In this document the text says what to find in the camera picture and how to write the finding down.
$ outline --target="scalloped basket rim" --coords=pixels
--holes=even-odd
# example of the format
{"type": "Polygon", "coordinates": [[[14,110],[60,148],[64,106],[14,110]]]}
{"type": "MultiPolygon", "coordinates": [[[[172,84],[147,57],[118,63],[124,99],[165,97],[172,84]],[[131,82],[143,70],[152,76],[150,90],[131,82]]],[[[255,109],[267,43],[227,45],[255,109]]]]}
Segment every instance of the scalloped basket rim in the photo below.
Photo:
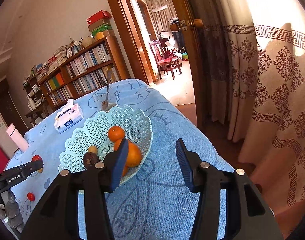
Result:
{"type": "Polygon", "coordinates": [[[102,115],[102,114],[107,115],[107,114],[109,114],[109,113],[111,112],[111,110],[114,110],[114,109],[123,110],[123,109],[126,109],[126,108],[129,108],[133,113],[140,112],[140,113],[143,115],[143,119],[144,119],[144,120],[147,120],[147,121],[149,122],[149,132],[151,133],[150,142],[149,142],[149,148],[148,148],[147,152],[145,153],[145,155],[143,156],[143,158],[142,158],[140,164],[139,164],[138,166],[132,168],[132,170],[135,169],[135,171],[134,171],[131,175],[125,175],[124,177],[121,178],[119,186],[121,186],[121,185],[124,184],[126,181],[128,181],[128,180],[131,179],[133,176],[135,176],[135,175],[137,174],[137,172],[140,170],[141,166],[142,166],[143,163],[145,162],[145,160],[146,160],[146,158],[147,158],[147,156],[148,156],[148,154],[149,154],[149,152],[150,152],[151,145],[152,145],[152,140],[153,140],[153,132],[152,132],[152,128],[151,128],[151,120],[150,120],[150,117],[149,117],[149,116],[146,116],[145,113],[144,113],[144,111],[142,111],[142,109],[133,110],[131,106],[124,106],[124,107],[122,107],[122,108],[121,108],[121,107],[118,107],[118,106],[114,106],[114,107],[112,107],[112,108],[110,109],[109,112],[99,111],[94,117],[89,117],[89,118],[87,118],[87,119],[85,120],[85,122],[84,122],[84,126],[83,126],[82,128],[80,128],[80,127],[76,128],[76,129],[72,132],[72,136],[71,136],[70,138],[68,138],[68,139],[65,141],[65,148],[66,148],[66,150],[65,150],[64,152],[60,153],[60,155],[59,155],[60,164],[59,164],[59,166],[58,166],[58,171],[60,172],[60,171],[62,171],[62,170],[65,169],[65,168],[63,167],[63,164],[62,164],[62,154],[64,154],[64,153],[69,153],[70,155],[74,155],[74,156],[75,156],[75,154],[72,153],[72,152],[68,149],[68,145],[67,145],[67,144],[68,144],[68,141],[70,141],[71,139],[76,139],[76,137],[75,137],[76,133],[77,133],[78,131],[80,131],[80,130],[83,131],[83,129],[85,128],[86,122],[87,122],[88,120],[90,120],[90,119],[95,120],[95,119],[97,119],[97,117],[98,117],[99,115],[102,115]]]}

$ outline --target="orange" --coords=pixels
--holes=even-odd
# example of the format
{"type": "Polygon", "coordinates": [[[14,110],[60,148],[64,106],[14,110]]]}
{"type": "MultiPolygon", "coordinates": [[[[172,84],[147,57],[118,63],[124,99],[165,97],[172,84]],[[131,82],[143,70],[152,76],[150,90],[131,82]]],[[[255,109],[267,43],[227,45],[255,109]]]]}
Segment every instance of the orange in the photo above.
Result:
{"type": "Polygon", "coordinates": [[[118,139],[118,140],[115,142],[115,145],[113,146],[113,150],[114,150],[114,151],[118,150],[119,145],[120,145],[122,139],[123,139],[123,138],[118,139]]]}
{"type": "Polygon", "coordinates": [[[120,126],[113,126],[108,130],[108,138],[112,142],[116,142],[118,139],[122,139],[124,137],[125,131],[120,126]]]}
{"type": "Polygon", "coordinates": [[[140,164],[142,155],[139,147],[134,143],[128,144],[128,157],[126,160],[126,166],[133,168],[140,164]]]}
{"type": "Polygon", "coordinates": [[[125,176],[128,172],[129,168],[127,166],[124,167],[124,170],[122,171],[121,177],[125,176]]]}

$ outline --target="green box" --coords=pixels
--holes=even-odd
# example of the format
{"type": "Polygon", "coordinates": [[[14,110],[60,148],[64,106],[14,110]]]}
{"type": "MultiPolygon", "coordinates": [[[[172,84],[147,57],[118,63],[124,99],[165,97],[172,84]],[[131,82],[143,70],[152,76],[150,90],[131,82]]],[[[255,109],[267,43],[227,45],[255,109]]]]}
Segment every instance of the green box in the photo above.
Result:
{"type": "Polygon", "coordinates": [[[105,23],[103,25],[100,25],[98,28],[95,28],[91,33],[92,33],[93,36],[96,36],[96,34],[98,32],[103,32],[105,30],[112,30],[111,25],[108,24],[108,23],[105,23]]]}

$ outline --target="orange book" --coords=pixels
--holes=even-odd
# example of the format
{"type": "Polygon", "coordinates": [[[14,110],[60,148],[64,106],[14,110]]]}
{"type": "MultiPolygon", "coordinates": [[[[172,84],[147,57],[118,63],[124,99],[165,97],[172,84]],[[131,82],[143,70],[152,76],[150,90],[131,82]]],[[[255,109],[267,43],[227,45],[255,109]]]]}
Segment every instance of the orange book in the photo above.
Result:
{"type": "Polygon", "coordinates": [[[60,73],[58,73],[58,74],[56,75],[56,78],[57,78],[57,81],[58,81],[58,83],[59,83],[60,86],[63,85],[63,84],[65,83],[65,82],[63,81],[62,76],[61,76],[60,73]]]}

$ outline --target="brown curtain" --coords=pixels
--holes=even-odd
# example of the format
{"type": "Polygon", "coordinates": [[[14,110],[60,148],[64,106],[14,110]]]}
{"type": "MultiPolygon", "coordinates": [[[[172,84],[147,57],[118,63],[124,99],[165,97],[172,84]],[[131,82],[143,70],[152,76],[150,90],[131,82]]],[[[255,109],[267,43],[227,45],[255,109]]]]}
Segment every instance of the brown curtain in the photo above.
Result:
{"type": "Polygon", "coordinates": [[[238,160],[256,165],[287,237],[305,203],[305,11],[298,0],[189,1],[204,23],[207,111],[229,121],[228,139],[245,138],[238,160]]]}
{"type": "Polygon", "coordinates": [[[170,31],[169,20],[173,17],[177,17],[172,0],[149,0],[147,1],[147,6],[149,8],[152,23],[157,31],[157,34],[159,35],[161,32],[170,31]],[[163,5],[167,5],[168,8],[156,13],[152,11],[152,9],[163,5]]]}

